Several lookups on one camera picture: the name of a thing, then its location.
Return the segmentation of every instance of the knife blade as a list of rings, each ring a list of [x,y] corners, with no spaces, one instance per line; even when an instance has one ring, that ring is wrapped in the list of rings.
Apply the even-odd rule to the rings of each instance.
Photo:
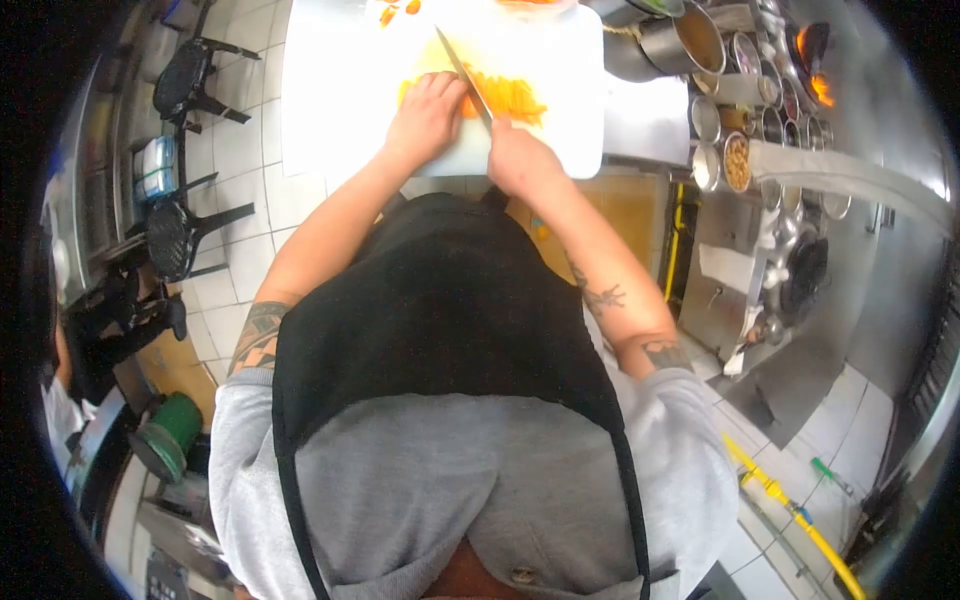
[[[459,75],[460,79],[467,83],[467,95],[470,97],[470,100],[476,107],[477,114],[480,115],[480,120],[483,121],[484,127],[487,128],[487,133],[491,133],[493,131],[493,118],[490,116],[490,109],[487,108],[487,103],[483,101],[483,98],[480,96],[480,92],[477,91],[476,84],[473,82],[473,78],[470,77],[470,74],[467,72],[464,64],[459,58],[457,58],[457,53],[453,51],[453,48],[450,46],[450,42],[447,41],[444,32],[440,31],[440,28],[436,25],[434,25],[433,28],[437,30],[437,37],[440,38],[440,43],[444,46],[446,55],[450,57],[450,62],[453,63],[453,68],[456,69],[457,75]]]

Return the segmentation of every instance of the yellow gas pipe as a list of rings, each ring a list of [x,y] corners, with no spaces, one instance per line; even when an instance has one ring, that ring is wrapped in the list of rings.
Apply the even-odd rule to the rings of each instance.
[[[783,493],[783,489],[780,488],[780,484],[776,479],[771,479],[767,476],[763,470],[754,463],[754,461],[747,455],[746,452],[741,450],[739,446],[733,443],[727,434],[723,434],[723,440],[727,443],[727,449],[730,453],[743,465],[747,468],[746,474],[740,479],[740,483],[746,483],[750,480],[751,477],[755,477],[760,484],[763,485],[763,489],[766,490],[767,495],[773,496],[780,504],[786,508],[787,511],[793,516],[793,519],[801,526],[801,528],[806,531],[806,534],[810,536],[810,539],[813,540],[813,543],[824,553],[824,556],[827,557],[827,560],[830,561],[830,564],[833,565],[833,568],[836,569],[840,579],[843,580],[843,583],[847,586],[847,589],[850,590],[850,594],[853,596],[853,600],[866,600],[867,594],[864,593],[863,588],[860,587],[860,584],[856,581],[856,577],[851,573],[850,568],[847,567],[847,564],[843,562],[836,552],[833,551],[833,548],[830,547],[830,544],[824,540],[824,537],[820,535],[820,532],[817,531],[817,528],[807,522],[804,515],[800,512],[800,507],[796,502],[787,497]]]

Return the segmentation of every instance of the black apron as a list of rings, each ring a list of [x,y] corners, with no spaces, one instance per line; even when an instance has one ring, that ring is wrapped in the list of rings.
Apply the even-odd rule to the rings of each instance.
[[[580,290],[543,263],[507,214],[448,194],[422,196],[382,219],[353,264],[280,325],[276,461],[317,598],[329,596],[300,501],[297,450],[361,400],[453,393],[559,402],[610,434],[646,600],[650,569],[634,461]]]

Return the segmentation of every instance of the green handle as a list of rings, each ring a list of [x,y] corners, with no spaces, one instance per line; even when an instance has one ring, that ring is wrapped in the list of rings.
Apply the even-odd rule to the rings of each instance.
[[[816,467],[818,470],[820,470],[820,471],[821,471],[824,475],[826,475],[828,478],[830,478],[830,479],[833,479],[833,478],[834,478],[834,477],[833,477],[833,471],[831,471],[831,470],[829,469],[829,467],[827,467],[827,465],[824,465],[823,461],[821,461],[821,460],[820,460],[819,458],[817,458],[816,456],[814,456],[812,459],[810,459],[810,464],[813,465],[814,467]]]

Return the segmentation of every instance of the pipe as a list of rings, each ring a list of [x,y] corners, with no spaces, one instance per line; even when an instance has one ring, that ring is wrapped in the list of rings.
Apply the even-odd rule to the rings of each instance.
[[[680,244],[680,230],[684,228],[683,216],[684,185],[677,184],[677,208],[673,211],[673,235],[670,237],[670,262],[666,267],[666,282],[663,285],[663,301],[670,302],[673,291],[673,272],[677,268],[677,246]]]
[[[763,489],[766,490],[767,495],[772,496],[774,499],[778,500],[780,504],[786,508],[787,511],[793,516],[793,519],[797,521],[797,524],[800,525],[801,529],[806,531],[806,534],[810,536],[810,539],[813,540],[813,543],[820,549],[820,551],[827,557],[827,560],[836,570],[837,574],[840,575],[840,579],[843,580],[844,585],[847,586],[847,589],[850,591],[853,600],[866,600],[867,594],[864,593],[863,588],[856,581],[856,577],[851,573],[850,568],[847,567],[847,564],[843,562],[836,552],[833,551],[833,548],[830,547],[830,544],[824,540],[824,537],[820,535],[820,532],[817,531],[817,528],[810,524],[807,517],[804,516],[806,511],[800,507],[796,502],[791,500],[780,487],[780,483],[776,479],[771,479],[767,476],[763,470],[756,465],[753,459],[747,455],[746,452],[740,449],[739,446],[733,443],[727,434],[723,434],[723,441],[727,444],[727,449],[733,455],[733,457],[743,463],[744,467],[747,468],[747,472],[740,478],[740,483],[746,483],[750,480],[751,477],[755,477],[757,481],[763,486]]]

